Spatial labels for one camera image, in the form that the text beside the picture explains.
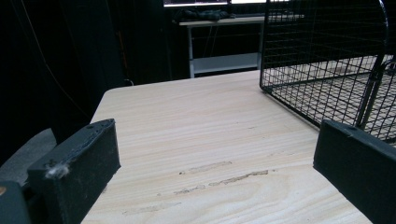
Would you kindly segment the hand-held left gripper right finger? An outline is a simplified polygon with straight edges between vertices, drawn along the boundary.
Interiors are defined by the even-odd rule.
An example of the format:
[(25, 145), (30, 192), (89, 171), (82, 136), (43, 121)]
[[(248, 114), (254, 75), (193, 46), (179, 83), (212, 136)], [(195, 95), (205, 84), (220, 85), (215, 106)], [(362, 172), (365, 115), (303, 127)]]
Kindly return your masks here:
[(396, 224), (396, 148), (333, 120), (321, 122), (314, 168), (374, 224)]

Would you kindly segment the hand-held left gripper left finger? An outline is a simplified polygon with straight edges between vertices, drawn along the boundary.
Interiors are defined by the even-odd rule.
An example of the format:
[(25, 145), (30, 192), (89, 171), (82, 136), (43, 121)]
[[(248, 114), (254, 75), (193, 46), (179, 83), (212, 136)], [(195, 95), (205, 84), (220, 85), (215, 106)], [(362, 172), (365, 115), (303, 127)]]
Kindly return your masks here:
[(114, 119), (89, 124), (34, 162), (28, 183), (45, 201), (45, 224), (80, 224), (120, 169)]

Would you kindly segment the black curtain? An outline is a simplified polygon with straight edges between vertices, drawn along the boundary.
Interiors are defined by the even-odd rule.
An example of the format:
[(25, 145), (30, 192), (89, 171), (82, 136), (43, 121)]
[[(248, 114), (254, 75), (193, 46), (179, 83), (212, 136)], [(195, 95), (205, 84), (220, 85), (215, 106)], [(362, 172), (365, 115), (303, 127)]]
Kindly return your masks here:
[(0, 165), (36, 133), (62, 142), (104, 93), (171, 79), (161, 0), (0, 0)]

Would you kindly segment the white metal desk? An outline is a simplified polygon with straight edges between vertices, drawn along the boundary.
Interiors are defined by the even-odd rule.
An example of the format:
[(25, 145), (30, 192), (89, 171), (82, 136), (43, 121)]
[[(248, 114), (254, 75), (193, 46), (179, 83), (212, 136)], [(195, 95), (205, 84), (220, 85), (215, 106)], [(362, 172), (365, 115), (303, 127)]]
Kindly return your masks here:
[[(259, 46), (257, 52), (233, 54), (225, 56), (209, 56), (203, 58), (195, 58), (193, 56), (192, 30), (202, 27), (220, 27), (231, 25), (250, 25), (258, 24)], [(189, 51), (189, 69), (190, 78), (195, 78), (199, 74), (213, 73), (220, 71), (230, 71), (238, 69), (256, 68), (261, 69), (262, 64), (262, 41), (264, 32), (264, 16), (245, 17), (235, 19), (222, 19), (219, 21), (183, 21), (178, 24), (187, 28), (188, 51)]]

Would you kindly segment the dark cloth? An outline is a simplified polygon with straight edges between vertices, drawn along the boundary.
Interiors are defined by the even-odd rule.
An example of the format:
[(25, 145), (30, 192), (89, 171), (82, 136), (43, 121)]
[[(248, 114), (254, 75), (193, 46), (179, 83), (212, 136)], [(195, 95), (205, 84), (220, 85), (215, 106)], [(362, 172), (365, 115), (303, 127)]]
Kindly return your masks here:
[(176, 21), (219, 21), (233, 18), (234, 14), (220, 9), (199, 11), (196, 9), (181, 9), (175, 16)]

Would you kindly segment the computer monitor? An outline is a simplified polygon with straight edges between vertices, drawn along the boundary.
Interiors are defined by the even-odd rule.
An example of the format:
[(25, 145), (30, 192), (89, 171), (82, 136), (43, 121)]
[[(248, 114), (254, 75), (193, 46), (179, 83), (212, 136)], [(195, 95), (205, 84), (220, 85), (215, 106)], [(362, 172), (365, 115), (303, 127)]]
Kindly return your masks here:
[(164, 7), (230, 6), (243, 4), (263, 4), (267, 0), (163, 0)]

